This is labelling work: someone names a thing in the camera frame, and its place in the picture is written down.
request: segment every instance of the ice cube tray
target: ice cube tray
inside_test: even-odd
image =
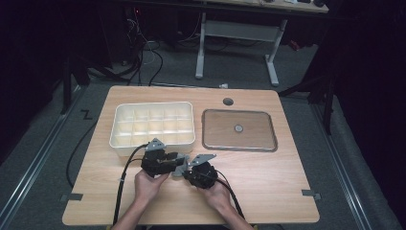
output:
[[[166,152],[188,153],[194,143],[192,104],[124,103],[116,108],[110,146],[121,156],[158,138]]]

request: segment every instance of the cable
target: cable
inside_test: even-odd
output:
[[[244,214],[242,214],[242,210],[241,207],[239,206],[236,194],[234,193],[234,191],[231,189],[231,187],[229,185],[227,185],[226,183],[224,183],[223,181],[216,179],[216,181],[222,185],[224,185],[224,187],[226,187],[228,189],[228,191],[230,192],[231,197],[233,198],[234,204],[236,205],[236,209],[237,212],[239,213],[239,215],[245,219]]]
[[[131,155],[129,156],[123,173],[122,173],[122,177],[120,178],[120,185],[119,185],[119,191],[117,192],[117,200],[116,200],[116,210],[114,211],[114,219],[113,219],[113,225],[117,223],[117,220],[119,219],[119,212],[120,212],[120,204],[122,202],[122,193],[123,193],[123,186],[124,186],[124,180],[125,180],[125,176],[126,176],[126,170],[128,169],[129,164],[133,161],[132,157],[135,155],[135,153],[140,150],[141,148],[145,148],[147,146],[147,144],[143,144],[139,147],[137,147],[137,149],[135,149]]]
[[[134,79],[134,77],[137,75],[137,73],[141,72],[141,66],[138,66],[138,68],[134,71],[134,73],[131,75],[131,77],[129,78],[127,85],[131,84],[132,79]]]
[[[226,178],[226,177],[224,176],[224,174],[221,173],[220,171],[216,171],[216,172],[220,173],[220,174],[224,177],[224,179],[226,180],[227,184],[224,183],[222,180],[220,180],[220,179],[218,179],[218,178],[213,178],[213,177],[207,176],[207,175],[204,174],[204,173],[200,173],[200,175],[205,176],[205,177],[207,177],[207,178],[210,178],[210,179],[212,179],[212,180],[215,180],[215,181],[217,181],[218,183],[222,184],[224,187],[226,187],[226,189],[230,192],[230,195],[231,195],[231,197],[232,197],[232,199],[233,199],[233,201],[234,201],[234,204],[236,205],[237,212],[239,213],[239,215],[240,215],[242,218],[245,219],[244,214],[242,214],[241,207],[239,206],[239,203],[238,203],[236,194],[235,194],[234,191],[231,189],[230,183],[228,182],[227,178]]]
[[[153,79],[155,79],[155,77],[158,75],[158,73],[161,71],[162,66],[164,65],[164,59],[162,58],[162,56],[160,54],[158,54],[157,52],[151,50],[152,53],[156,54],[160,59],[161,59],[161,65],[159,66],[158,71],[156,71],[156,73],[152,76],[152,78],[149,80],[149,84],[148,86],[152,85],[152,81]]]
[[[139,159],[139,158],[137,158],[137,159],[132,159],[131,162],[137,161],[137,160],[143,160],[143,159]]]
[[[229,42],[230,44],[232,44],[232,45],[235,45],[235,46],[242,46],[242,47],[253,47],[253,46],[256,46],[256,45],[260,45],[260,44],[262,44],[262,43],[265,43],[264,41],[259,41],[259,40],[254,41],[254,42],[252,42],[251,44],[243,44],[243,43],[235,42],[235,41],[233,41],[233,40],[229,40],[228,42]]]
[[[69,183],[69,185],[71,186],[72,189],[74,188],[74,183],[72,182],[71,177],[69,175],[69,168],[71,166],[72,159],[73,159],[75,153],[77,152],[81,142],[83,142],[84,138],[87,136],[87,134],[90,132],[90,130],[92,130],[93,127],[97,123],[98,123],[98,121],[96,121],[92,126],[89,127],[89,129],[87,129],[87,131],[83,134],[83,136],[80,138],[77,145],[75,146],[74,150],[72,151],[71,156],[69,157],[68,164],[66,165],[66,179],[68,180],[68,183]]]
[[[148,43],[157,43],[158,45],[154,48],[152,48],[151,50],[158,50],[159,48],[161,48],[161,42],[159,40],[150,40]]]
[[[138,86],[143,86],[143,83],[141,82],[141,69],[138,71]]]
[[[212,39],[210,39],[208,41],[220,41],[220,42],[217,42],[217,43],[221,43],[222,40],[224,40],[224,38],[222,38],[222,37],[221,38],[220,37],[216,37],[216,38],[213,37]],[[205,49],[208,50],[208,51],[213,51],[213,52],[220,52],[220,51],[226,49],[230,45],[229,40],[227,38],[225,39],[224,46],[219,48],[219,49],[210,49],[210,48],[208,48],[207,43],[208,42],[205,42]]]
[[[144,48],[144,45],[145,44],[142,43],[141,44],[142,47],[135,46],[133,48],[133,50],[135,51],[134,53],[138,52],[139,50],[142,50]],[[120,73],[117,73],[117,74],[111,72],[110,70],[108,70],[108,69],[106,69],[106,68],[104,68],[102,66],[99,66],[97,63],[93,63],[92,61],[85,59],[84,57],[79,57],[79,58],[83,62],[87,63],[87,65],[93,67],[94,69],[96,69],[98,72],[101,73],[101,75],[98,75],[97,73],[94,73],[94,72],[92,72],[92,71],[90,71],[88,69],[87,73],[89,75],[95,76],[97,78],[110,78],[110,79],[112,79],[114,81],[126,81],[128,83],[128,79],[123,78],[123,76],[131,73],[132,71],[134,71],[135,74],[136,74],[138,69],[141,68],[141,63],[139,61],[138,54],[134,54],[134,57],[135,58],[133,59],[131,67],[129,67],[128,69],[126,69],[126,70],[124,70],[124,71],[122,71]]]
[[[192,37],[192,36],[194,36],[194,34],[196,34],[197,28],[199,27],[199,22],[200,22],[201,15],[202,15],[202,13],[200,13],[199,17],[197,18],[197,23],[196,23],[196,26],[194,27],[194,31],[192,32],[192,34],[188,38],[185,38],[183,40],[178,40],[177,42],[189,41],[189,40],[193,40],[193,39],[196,39],[196,38],[200,37],[200,35],[198,35],[196,37]]]
[[[277,224],[277,226],[278,226],[279,228],[281,228],[281,230],[284,230],[284,228],[282,227],[281,224]]]
[[[150,45],[149,45],[148,40],[144,37],[144,34],[143,34],[143,32],[141,31],[140,22],[138,21],[137,13],[134,13],[134,16],[135,16],[135,20],[137,21],[139,35],[141,35],[141,36],[143,37],[143,39],[146,41],[146,43],[147,43],[147,45],[148,45],[148,48],[149,48],[149,50],[150,50],[151,53],[152,53],[152,61],[150,61],[150,62],[148,62],[148,63],[144,63],[144,64],[151,64],[151,63],[155,60],[155,55],[154,55],[155,52],[153,52],[152,48],[151,48]]]
[[[137,26],[137,23],[136,23],[134,20],[129,19],[129,18],[127,18],[127,22],[131,23],[131,28],[129,28],[129,30],[128,30],[128,32],[127,32],[126,35],[127,35],[127,37],[128,37],[129,47],[130,47],[130,48],[133,48],[133,47],[132,47],[131,32],[132,32],[132,30]]]
[[[200,44],[200,42],[199,42],[199,40],[197,40],[197,42],[194,42],[193,45],[184,45],[180,42],[178,42],[177,44],[180,46],[186,47],[186,48],[194,48],[194,47],[198,46]]]

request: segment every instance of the gray carpet floor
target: gray carpet floor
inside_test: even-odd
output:
[[[270,85],[263,55],[269,44],[261,43],[251,47],[208,45],[205,63],[205,76],[202,80],[194,78],[196,48],[178,47],[176,49],[161,46],[156,50],[162,55],[164,64],[155,83],[191,85],[196,87],[215,87],[228,83],[229,88],[271,89],[282,91],[299,83],[311,61],[317,47],[306,47],[295,52],[289,47],[281,46],[276,59],[276,70],[280,86]],[[160,66],[160,59],[145,51],[141,82],[146,82]],[[115,66],[120,71],[122,66]],[[137,85],[138,76],[133,85]],[[68,195],[71,188],[66,180],[65,169],[68,159],[86,130],[92,126],[102,110],[108,89],[119,84],[112,80],[92,77],[91,84],[83,89],[84,94],[63,126],[61,132],[50,148],[50,154],[34,181],[31,189],[21,203],[18,211],[7,229],[105,229],[105,226],[65,226],[62,215],[66,206],[60,201]],[[5,207],[25,171],[30,167],[38,150],[60,117],[62,109],[62,90],[59,87],[55,97],[32,121],[32,124],[15,148],[9,159],[0,167],[0,207]],[[283,224],[284,229],[359,229],[342,184],[334,170],[330,151],[320,129],[318,119],[307,103],[305,94],[294,94],[282,98],[282,106],[290,125],[298,152],[310,187],[321,195],[316,200],[320,220],[312,224]],[[89,110],[83,119],[83,110]],[[332,139],[337,147],[351,182],[358,193],[359,200],[366,210],[371,229],[401,229],[385,197],[365,164],[362,154],[353,140],[350,128],[341,111],[339,102],[334,101],[334,113],[331,120]],[[90,142],[91,133],[85,136],[73,158],[69,174],[73,181],[79,172],[80,164]],[[261,225],[259,229],[281,229],[270,224]]]

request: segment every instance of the hand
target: hand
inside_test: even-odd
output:
[[[216,181],[210,189],[197,188],[197,190],[204,195],[207,203],[224,218],[230,229],[253,229],[253,227],[242,216],[240,216],[237,210],[231,205],[230,192],[224,185]]]
[[[204,195],[207,203],[218,212],[224,208],[230,208],[232,206],[229,190],[217,181],[210,189],[197,188],[197,190]]]
[[[139,171],[134,178],[135,199],[124,215],[113,226],[113,229],[135,229],[148,204],[158,195],[162,183],[169,174],[162,174],[157,178],[150,177],[144,170]]]
[[[135,201],[142,200],[150,203],[158,195],[162,183],[168,177],[169,173],[152,178],[144,170],[139,171],[134,178]]]

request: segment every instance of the wrist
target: wrist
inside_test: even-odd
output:
[[[130,209],[138,209],[144,211],[149,204],[147,199],[136,198],[130,205]]]
[[[221,215],[225,216],[227,214],[233,213],[236,209],[231,204],[217,205],[215,210]]]

